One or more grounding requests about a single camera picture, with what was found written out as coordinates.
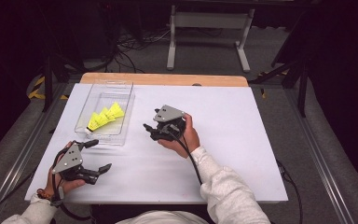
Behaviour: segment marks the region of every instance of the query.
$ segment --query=yellow object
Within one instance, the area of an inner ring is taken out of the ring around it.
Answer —
[[[121,109],[120,105],[117,102],[114,102],[109,109],[104,107],[100,114],[97,114],[95,112],[92,113],[86,131],[94,132],[96,129],[101,128],[108,122],[115,121],[116,118],[120,118],[123,116],[124,111]]]

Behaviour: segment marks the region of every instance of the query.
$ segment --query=clear plastic tray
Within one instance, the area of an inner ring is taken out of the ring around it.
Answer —
[[[130,81],[96,80],[80,113],[75,132],[83,138],[98,139],[100,144],[123,146],[135,97],[132,87]],[[114,102],[120,105],[124,117],[108,122],[92,133],[86,131],[92,113],[99,114],[104,107],[109,109]]]

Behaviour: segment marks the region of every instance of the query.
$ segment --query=white sleeve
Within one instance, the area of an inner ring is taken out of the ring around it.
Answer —
[[[202,180],[201,197],[208,203],[208,213],[214,222],[270,223],[253,192],[236,172],[217,164],[203,147],[191,155]]]
[[[31,203],[25,212],[19,216],[14,215],[3,221],[3,224],[49,224],[54,217],[57,208],[50,206],[50,201],[39,199],[36,194],[31,198]]]

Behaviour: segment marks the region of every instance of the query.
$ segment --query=white tabletop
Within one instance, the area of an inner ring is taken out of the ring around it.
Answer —
[[[25,200],[46,186],[48,168],[69,141],[88,141],[74,129],[91,88],[76,84]],[[201,144],[221,164],[235,169],[259,202],[287,201],[266,130],[250,88],[134,86],[134,105],[125,145],[82,150],[83,166],[98,170],[112,163],[95,185],[65,196],[70,203],[205,203],[191,163],[150,137],[143,124],[156,127],[155,108],[170,105],[193,117]]]

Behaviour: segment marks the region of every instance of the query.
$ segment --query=white sweatshirt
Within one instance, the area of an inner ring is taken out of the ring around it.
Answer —
[[[270,223],[266,214],[255,201],[255,196],[241,177],[233,170],[220,166],[203,147],[191,153],[200,172],[201,197],[208,203],[208,213],[215,223]],[[43,224],[51,221],[56,212],[48,200],[39,199],[36,194],[31,204],[19,216],[14,215],[4,224]],[[182,211],[150,211],[138,217],[126,219],[118,224],[205,224],[202,218]]]

